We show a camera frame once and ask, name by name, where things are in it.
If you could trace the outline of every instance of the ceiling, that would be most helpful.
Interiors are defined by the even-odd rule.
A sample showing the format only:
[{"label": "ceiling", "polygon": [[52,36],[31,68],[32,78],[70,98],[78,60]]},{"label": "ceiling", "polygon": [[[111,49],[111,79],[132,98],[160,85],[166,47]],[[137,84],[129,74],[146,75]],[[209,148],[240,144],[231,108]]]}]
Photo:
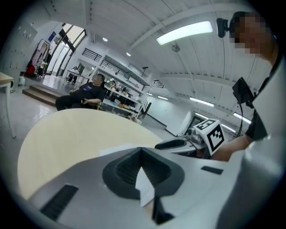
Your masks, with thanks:
[{"label": "ceiling", "polygon": [[[240,120],[232,114],[241,112],[231,87],[243,77],[256,91],[271,70],[268,62],[235,49],[228,35],[219,38],[216,34],[218,17],[230,20],[236,11],[251,10],[242,0],[53,0],[44,4],[52,20],[106,37],[123,54],[131,53],[130,60],[138,68],[149,66],[171,97],[178,101],[194,97],[215,104],[193,106],[196,112],[220,118],[236,130]],[[210,21],[213,32],[162,46],[156,41],[169,31],[200,21]],[[175,44],[179,52],[172,51]],[[243,111],[252,119],[253,110],[243,105]],[[244,123],[242,132],[247,128]]]}]

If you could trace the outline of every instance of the step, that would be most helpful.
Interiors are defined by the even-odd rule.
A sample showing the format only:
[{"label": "step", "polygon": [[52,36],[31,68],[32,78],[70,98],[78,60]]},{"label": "step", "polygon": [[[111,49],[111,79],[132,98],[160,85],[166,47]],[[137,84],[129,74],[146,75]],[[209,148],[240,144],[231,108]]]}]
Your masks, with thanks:
[{"label": "step", "polygon": [[24,89],[22,91],[23,94],[27,95],[27,96],[30,96],[34,99],[37,99],[45,104],[48,104],[50,106],[54,106],[55,107],[55,100],[56,98],[54,97],[51,97],[51,96],[48,96],[46,94],[43,94],[39,91],[36,91],[36,90],[33,90],[31,88],[28,88],[28,89]]},{"label": "step", "polygon": [[55,98],[55,99],[62,96],[59,93],[56,93],[54,91],[51,91],[51,90],[44,88],[44,87],[41,87],[39,85],[31,85],[30,88],[34,91],[38,91],[42,94],[45,94],[45,95],[50,96],[50,97]]}]

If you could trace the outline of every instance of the round table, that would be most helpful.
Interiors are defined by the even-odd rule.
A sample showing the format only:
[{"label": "round table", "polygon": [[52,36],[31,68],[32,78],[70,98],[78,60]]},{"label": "round table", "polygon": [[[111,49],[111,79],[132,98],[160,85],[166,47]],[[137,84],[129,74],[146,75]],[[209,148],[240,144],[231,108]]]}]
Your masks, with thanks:
[{"label": "round table", "polygon": [[20,191],[28,199],[38,188],[101,150],[125,144],[154,147],[162,140],[115,114],[91,109],[55,112],[28,133],[18,159]]}]

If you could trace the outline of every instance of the fluorescent light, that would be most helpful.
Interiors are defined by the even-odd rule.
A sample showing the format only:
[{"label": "fluorescent light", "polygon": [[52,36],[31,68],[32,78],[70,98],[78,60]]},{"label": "fluorescent light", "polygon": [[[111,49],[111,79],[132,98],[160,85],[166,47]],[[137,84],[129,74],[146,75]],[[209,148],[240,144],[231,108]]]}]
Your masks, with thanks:
[{"label": "fluorescent light", "polygon": [[233,115],[234,115],[235,117],[239,118],[239,119],[242,118],[242,120],[245,121],[245,122],[248,123],[248,124],[251,123],[251,121],[250,121],[249,119],[247,119],[247,118],[245,118],[245,117],[242,117],[242,116],[239,115],[238,113],[233,113]]},{"label": "fluorescent light", "polygon": [[206,116],[203,116],[203,115],[201,115],[201,114],[199,114],[199,113],[195,113],[197,116],[200,116],[200,117],[202,117],[202,118],[204,118],[204,119],[209,119],[209,118],[207,118]]},{"label": "fluorescent light", "polygon": [[199,99],[196,99],[196,98],[190,98],[190,100],[195,101],[195,102],[200,102],[200,103],[203,103],[203,104],[205,104],[205,105],[214,107],[214,105],[213,105],[212,103],[205,102],[205,101],[203,101],[203,100],[199,100]]},{"label": "fluorescent light", "polygon": [[164,98],[164,97],[161,97],[161,96],[158,96],[158,98],[162,98],[162,99],[168,100],[167,98]]},{"label": "fluorescent light", "polygon": [[222,126],[223,126],[224,128],[226,128],[226,129],[228,129],[228,130],[230,130],[230,131],[236,133],[236,131],[235,131],[234,129],[231,129],[230,127],[228,127],[228,126],[226,126],[226,125],[224,125],[224,124],[222,124]]},{"label": "fluorescent light", "polygon": [[173,40],[177,40],[186,36],[196,35],[196,34],[204,34],[204,33],[212,33],[213,28],[211,27],[211,23],[209,21],[202,21],[199,23],[186,25],[179,29],[173,30],[167,34],[164,34],[161,37],[157,38],[157,42],[160,45],[164,45]]}]

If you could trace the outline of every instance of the black shirt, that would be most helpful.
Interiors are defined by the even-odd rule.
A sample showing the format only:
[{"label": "black shirt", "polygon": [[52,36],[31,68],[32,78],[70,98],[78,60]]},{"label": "black shirt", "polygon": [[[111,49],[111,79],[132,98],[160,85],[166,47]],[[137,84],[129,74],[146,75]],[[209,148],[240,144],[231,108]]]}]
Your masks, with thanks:
[{"label": "black shirt", "polygon": [[[275,61],[274,66],[271,69],[270,75],[263,81],[261,87],[258,90],[258,94],[263,90],[263,88],[267,85],[268,81],[271,79],[272,75],[275,73],[278,65],[280,64],[281,58],[282,58],[282,52],[279,50],[277,59]],[[248,137],[252,138],[253,141],[259,140],[267,136],[267,132],[263,125],[263,122],[256,111],[254,111],[253,119],[251,120],[251,124],[249,125],[248,130],[246,131],[245,134]]]},{"label": "black shirt", "polygon": [[98,98],[103,101],[105,97],[106,90],[101,86],[95,86],[92,82],[81,85],[80,88],[71,94],[71,96],[76,97],[78,100],[95,99]]}]

